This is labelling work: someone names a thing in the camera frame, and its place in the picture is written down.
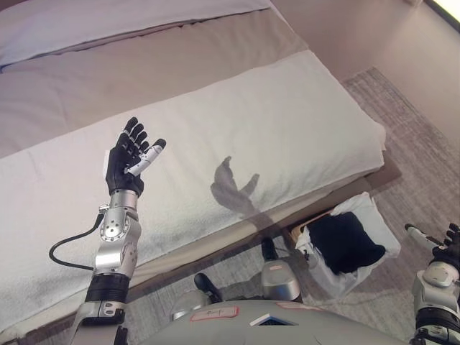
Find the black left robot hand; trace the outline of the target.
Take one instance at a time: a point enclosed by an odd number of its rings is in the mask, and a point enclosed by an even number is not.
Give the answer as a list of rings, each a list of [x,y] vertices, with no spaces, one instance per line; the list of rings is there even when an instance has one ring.
[[[150,144],[143,124],[137,117],[132,117],[121,131],[116,144],[109,150],[105,172],[109,194],[130,190],[140,197],[144,191],[141,174],[165,147],[164,139]]]

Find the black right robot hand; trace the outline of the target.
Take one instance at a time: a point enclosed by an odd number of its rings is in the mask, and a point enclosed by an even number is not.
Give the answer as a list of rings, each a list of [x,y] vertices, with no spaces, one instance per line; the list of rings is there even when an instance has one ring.
[[[412,224],[406,224],[405,230],[419,245],[431,251],[432,262],[443,262],[459,270],[459,226],[450,223],[443,241],[423,233]]]

